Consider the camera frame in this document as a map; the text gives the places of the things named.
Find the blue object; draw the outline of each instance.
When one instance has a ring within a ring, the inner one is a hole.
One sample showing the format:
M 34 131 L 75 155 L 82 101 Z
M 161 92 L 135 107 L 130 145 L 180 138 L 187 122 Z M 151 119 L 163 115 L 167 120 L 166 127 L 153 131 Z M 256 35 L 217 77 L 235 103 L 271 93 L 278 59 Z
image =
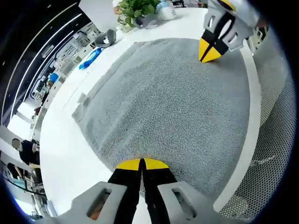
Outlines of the blue object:
M 52 73 L 49 80 L 56 82 L 58 79 L 58 75 L 56 73 Z
M 101 52 L 102 52 L 101 48 L 94 50 L 90 54 L 89 59 L 79 66 L 79 69 L 86 69 L 100 55 Z
M 160 0 L 161 2 L 156 6 L 156 14 L 158 14 L 159 9 L 169 7 L 169 3 L 165 0 Z
M 24 188 L 24 189 L 26 189 L 26 187 L 25 187 L 25 182 L 24 181 L 21 181 L 21 180 L 18 180 L 18 179 L 13 179 L 13 182 L 16 184 L 16 185 L 18 185 L 19 187 L 21 187 L 21 188 Z

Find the gray rug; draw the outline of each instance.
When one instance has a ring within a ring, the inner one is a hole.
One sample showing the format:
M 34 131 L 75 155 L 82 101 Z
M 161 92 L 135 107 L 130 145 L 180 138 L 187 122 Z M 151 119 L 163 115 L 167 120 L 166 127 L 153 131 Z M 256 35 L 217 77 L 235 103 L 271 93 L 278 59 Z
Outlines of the gray rug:
M 178 181 L 216 199 L 243 147 L 249 85 L 240 51 L 201 63 L 198 48 L 193 39 L 135 43 L 73 117 L 111 170 L 125 160 L 158 159 Z

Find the chair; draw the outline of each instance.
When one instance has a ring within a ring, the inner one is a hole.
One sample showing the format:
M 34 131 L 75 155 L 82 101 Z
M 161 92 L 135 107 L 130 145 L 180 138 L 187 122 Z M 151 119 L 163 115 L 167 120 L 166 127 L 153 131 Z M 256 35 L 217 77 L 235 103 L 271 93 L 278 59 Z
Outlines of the chair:
M 261 86 L 259 135 L 244 179 L 220 211 L 245 221 L 253 220 L 274 194 L 289 161 L 296 126 L 294 83 L 272 30 L 253 58 Z

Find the person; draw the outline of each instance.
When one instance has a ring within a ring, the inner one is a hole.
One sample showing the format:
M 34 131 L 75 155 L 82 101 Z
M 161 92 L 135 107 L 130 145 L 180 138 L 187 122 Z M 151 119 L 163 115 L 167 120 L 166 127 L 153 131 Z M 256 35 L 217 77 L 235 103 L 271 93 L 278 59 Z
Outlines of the person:
M 113 0 L 112 2 L 113 10 L 116 15 L 121 14 L 120 6 L 119 6 L 120 2 L 122 2 L 122 0 Z
M 19 151 L 21 160 L 31 168 L 40 168 L 37 144 L 31 141 L 12 140 L 12 147 Z
M 22 168 L 17 167 L 12 163 L 8 163 L 7 168 L 9 170 L 9 173 L 11 174 L 11 177 L 14 179 L 23 180 L 24 176 L 27 175 L 26 170 L 23 170 Z

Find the ceiling light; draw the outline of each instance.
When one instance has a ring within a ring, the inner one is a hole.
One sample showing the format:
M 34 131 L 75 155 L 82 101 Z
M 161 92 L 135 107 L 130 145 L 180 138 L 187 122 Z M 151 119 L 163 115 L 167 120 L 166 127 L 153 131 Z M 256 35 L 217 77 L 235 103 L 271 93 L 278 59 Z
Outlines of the ceiling light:
M 10 113 L 10 119 L 13 117 L 13 111 L 14 111 L 14 104 L 15 104 L 15 101 L 17 99 L 17 96 L 18 96 L 18 93 L 20 91 L 20 88 L 22 86 L 22 83 L 25 79 L 25 76 L 27 75 L 30 67 L 32 66 L 33 62 L 35 61 L 35 59 L 37 58 L 37 56 L 41 53 L 41 51 L 44 49 L 44 47 L 47 46 L 47 44 L 63 29 L 65 28 L 67 25 L 69 25 L 71 22 L 73 22 L 75 19 L 77 19 L 79 16 L 81 16 L 82 13 L 80 13 L 79 15 L 75 16 L 74 18 L 72 18 L 70 21 L 68 21 L 66 24 L 64 24 L 58 31 L 55 32 L 55 34 L 53 34 L 48 40 L 47 42 L 42 46 L 42 48 L 40 48 L 40 50 L 37 52 L 37 54 L 34 56 L 34 58 L 32 59 L 31 63 L 29 64 L 29 66 L 27 67 L 24 75 L 23 75 L 23 78 L 21 79 L 21 82 L 20 82 L 20 85 L 18 87 L 18 90 L 15 94 L 15 97 L 14 97 L 14 102 L 13 102 L 13 106 L 12 106 L 12 109 L 11 109 L 11 113 Z
M 48 54 L 48 56 L 45 58 L 45 60 L 44 60 L 43 63 L 41 64 L 41 66 L 39 66 L 39 68 L 37 69 L 35 75 L 33 76 L 32 80 L 31 80 L 31 82 L 30 82 L 30 84 L 29 84 L 28 89 L 26 90 L 26 93 L 25 93 L 23 102 L 24 102 L 25 99 L 26 99 L 26 96 L 27 96 L 27 94 L 28 94 L 28 91 L 30 90 L 30 87 L 31 87 L 31 85 L 32 85 L 32 83 L 33 83 L 35 77 L 37 76 L 37 74 L 38 74 L 38 72 L 40 71 L 40 69 L 43 67 L 43 64 L 47 61 L 47 59 L 50 57 L 50 55 L 56 50 L 56 48 L 57 48 L 63 41 L 65 41 L 65 39 L 68 38 L 68 36 L 71 35 L 73 32 L 74 32 L 74 31 L 71 31 L 67 36 L 65 36 L 64 39 L 62 39 L 61 42 L 59 42 L 59 43 L 55 46 L 55 48 L 53 48 L 53 50 Z

